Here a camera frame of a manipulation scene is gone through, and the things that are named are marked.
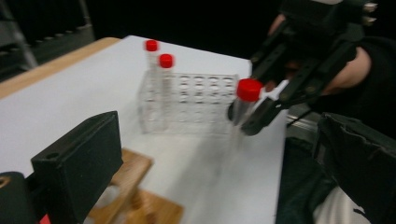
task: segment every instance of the red test tube cap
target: red test tube cap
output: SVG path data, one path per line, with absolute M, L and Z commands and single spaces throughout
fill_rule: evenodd
M 154 39 L 146 40 L 145 48 L 147 51 L 156 51 L 158 50 L 158 41 Z
M 162 68 L 170 68 L 174 65 L 174 57 L 172 54 L 160 55 L 160 66 Z
M 253 78 L 239 80 L 236 95 L 243 101 L 256 102 L 260 99 L 262 84 Z

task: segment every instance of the wooden stand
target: wooden stand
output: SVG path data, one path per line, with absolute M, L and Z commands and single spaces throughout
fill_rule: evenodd
M 110 185 L 120 189 L 119 196 L 105 207 L 94 207 L 88 217 L 95 224 L 177 224 L 183 207 L 154 193 L 140 189 L 139 183 L 152 165 L 152 159 L 124 148 L 124 164 L 114 174 Z

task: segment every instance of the sleeve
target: sleeve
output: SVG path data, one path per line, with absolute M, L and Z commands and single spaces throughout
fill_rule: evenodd
M 343 93 L 321 96 L 310 107 L 318 113 L 330 112 L 359 119 L 396 138 L 396 41 L 368 36 L 361 46 L 372 59 L 367 78 Z

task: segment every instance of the white table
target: white table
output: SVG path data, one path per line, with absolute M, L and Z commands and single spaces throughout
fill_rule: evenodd
M 28 176 L 39 151 L 84 119 L 117 110 L 122 146 L 154 159 L 141 187 L 183 205 L 182 223 L 274 223 L 287 111 L 246 138 L 226 169 L 227 136 L 142 134 L 136 94 L 148 64 L 144 40 L 128 36 L 3 98 L 0 173 Z M 175 55 L 175 72 L 249 75 L 247 60 L 163 42 L 161 52 Z

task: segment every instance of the white tabletop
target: white tabletop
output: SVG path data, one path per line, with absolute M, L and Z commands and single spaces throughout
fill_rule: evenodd
M 182 223 L 274 223 L 286 111 L 258 135 L 245 138 L 233 163 L 226 135 L 142 134 L 136 94 L 148 64 L 144 40 L 128 36 L 3 98 L 0 173 L 28 176 L 30 159 L 39 151 L 84 119 L 117 110 L 122 146 L 154 159 L 141 187 L 184 206 Z M 175 56 L 175 72 L 249 75 L 247 60 L 160 44 L 161 52 Z

